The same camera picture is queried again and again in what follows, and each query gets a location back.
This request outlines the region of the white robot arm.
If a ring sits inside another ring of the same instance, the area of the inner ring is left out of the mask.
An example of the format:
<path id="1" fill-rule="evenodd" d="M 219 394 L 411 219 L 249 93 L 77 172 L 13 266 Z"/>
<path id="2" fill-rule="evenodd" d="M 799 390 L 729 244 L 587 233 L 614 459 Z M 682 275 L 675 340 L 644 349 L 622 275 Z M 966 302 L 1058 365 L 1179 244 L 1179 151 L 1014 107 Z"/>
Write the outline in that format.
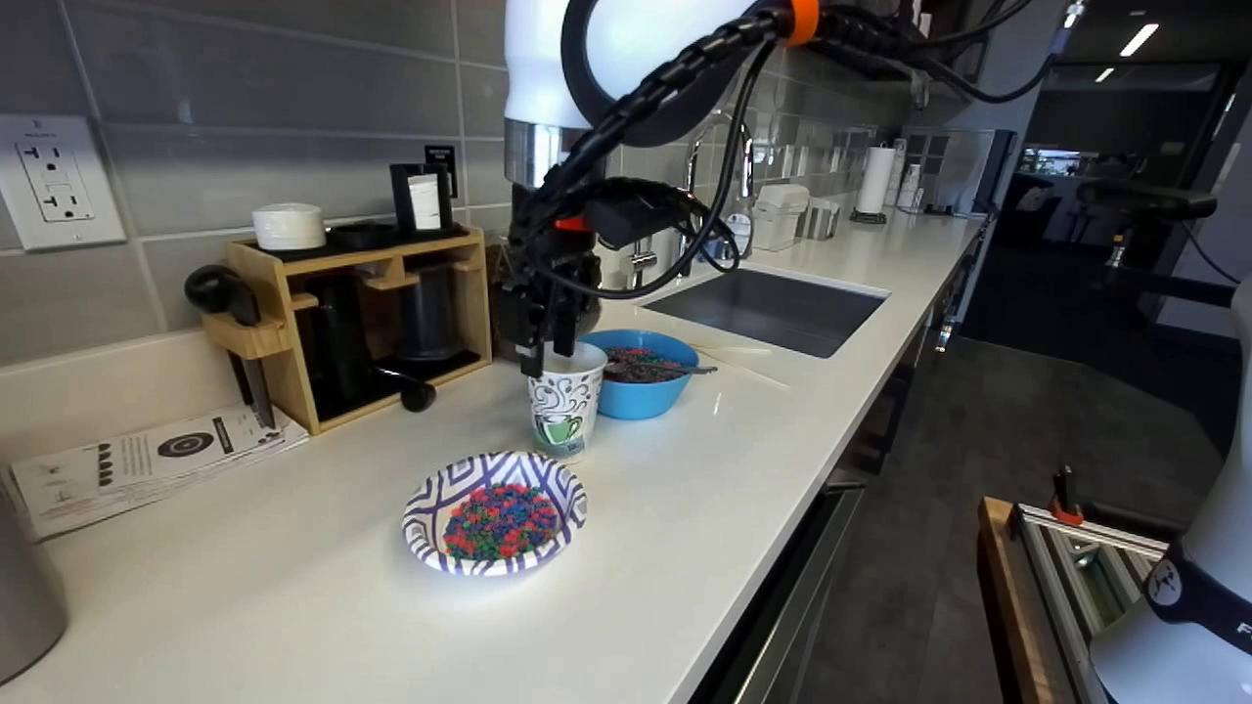
<path id="1" fill-rule="evenodd" d="M 724 93 L 748 115 L 776 48 L 816 43 L 823 0 L 505 0 L 508 349 L 529 379 L 712 244 L 729 192 L 611 176 L 617 149 L 690 138 Z"/>

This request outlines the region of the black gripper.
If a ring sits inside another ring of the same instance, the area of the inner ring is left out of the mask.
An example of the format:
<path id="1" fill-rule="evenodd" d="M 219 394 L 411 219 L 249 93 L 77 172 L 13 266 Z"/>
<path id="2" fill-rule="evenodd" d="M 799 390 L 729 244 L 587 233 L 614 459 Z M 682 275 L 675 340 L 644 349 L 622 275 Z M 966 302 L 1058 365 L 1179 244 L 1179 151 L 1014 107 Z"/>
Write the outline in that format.
<path id="1" fill-rule="evenodd" d="M 538 379 L 544 340 L 558 357 L 598 319 L 598 253 L 581 214 L 563 219 L 532 189 L 511 189 L 501 259 L 501 326 L 516 340 L 520 375 Z"/>

